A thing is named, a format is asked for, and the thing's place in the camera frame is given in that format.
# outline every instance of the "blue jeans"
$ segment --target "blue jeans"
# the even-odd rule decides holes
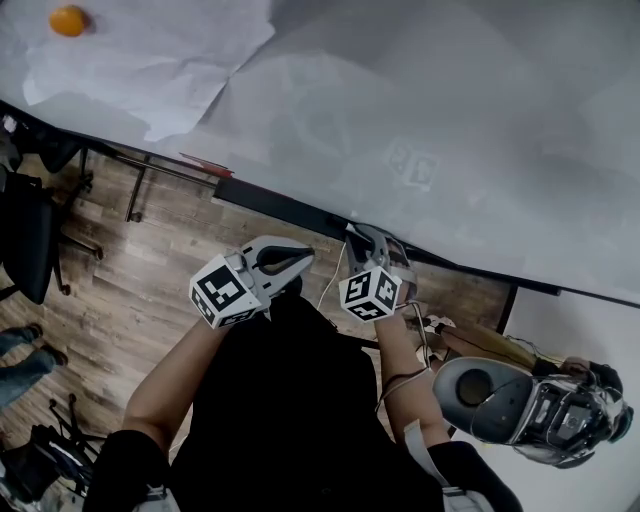
[[[7,329],[0,332],[0,356],[20,343],[31,343],[34,333],[30,329]],[[56,366],[55,358],[44,350],[36,350],[16,366],[0,368],[0,409],[27,392],[43,375]]]

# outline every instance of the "person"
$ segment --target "person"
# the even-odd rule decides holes
[[[36,324],[0,332],[0,356],[22,343],[32,344],[42,334],[42,328]],[[17,365],[0,368],[0,410],[21,397],[56,366],[66,364],[67,356],[64,353],[44,344]]]
[[[122,429],[96,461],[84,511],[137,510],[158,488],[181,512],[255,503],[443,511],[438,480],[405,445],[416,420],[450,485],[481,493],[496,512],[522,510],[470,444],[449,438],[428,372],[385,399],[394,443],[377,417],[376,373],[361,347],[291,290],[273,300],[270,316],[191,328],[131,396]],[[400,313],[375,330],[383,383],[423,368]],[[191,404],[189,434],[169,465]]]
[[[522,368],[534,377],[548,377],[550,375],[569,375],[585,383],[596,384],[609,390],[614,396],[622,397],[624,386],[618,372],[607,364],[599,364],[576,356],[569,356],[564,360],[554,359],[548,356],[541,357],[540,351],[535,345],[518,338],[508,338],[501,334],[476,325],[471,329],[461,329],[447,317],[430,315],[428,332],[440,336],[440,343],[431,343],[433,349],[446,349],[444,359],[451,351],[463,357],[484,357],[508,363]],[[529,345],[532,351],[516,343],[521,341]],[[430,356],[431,368],[438,372],[445,364],[436,354]],[[622,439],[633,422],[634,409],[625,406],[615,419],[615,428],[609,442],[617,442]]]

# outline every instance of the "black office chair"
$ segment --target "black office chair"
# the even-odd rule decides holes
[[[106,438],[90,436],[80,430],[73,406],[75,402],[75,395],[69,395],[69,424],[56,411],[55,400],[51,400],[49,409],[59,422],[60,432],[52,426],[35,425],[27,444],[0,453],[0,462],[5,468],[2,483],[12,498],[22,503],[37,502],[59,477],[75,482],[73,491],[76,494],[86,494],[94,467],[89,453],[95,457],[99,454],[88,442],[102,442]]]
[[[39,178],[6,174],[4,192],[0,194],[0,262],[14,284],[0,290],[0,301],[20,291],[32,302],[42,304],[52,270],[58,289],[69,295],[71,289],[63,284],[60,273],[59,243],[102,259],[100,247],[89,247],[61,231],[75,199],[83,189],[90,190],[92,176],[84,172],[85,162],[83,151],[81,178],[61,208],[53,201],[52,190],[42,188]]]

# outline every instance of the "white table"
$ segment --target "white table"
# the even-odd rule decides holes
[[[640,303],[637,2],[315,1],[275,25],[196,129],[157,143],[85,97],[28,107],[6,34],[0,98],[460,264]]]

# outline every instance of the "black shirt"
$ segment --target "black shirt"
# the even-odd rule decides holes
[[[376,417],[371,359],[299,297],[278,298],[271,316],[227,335],[173,465],[146,435],[112,434],[84,510],[132,510],[147,484],[168,485],[181,512],[387,501],[443,510],[437,481]],[[451,485],[482,492],[496,512],[521,510],[471,445],[429,453]]]

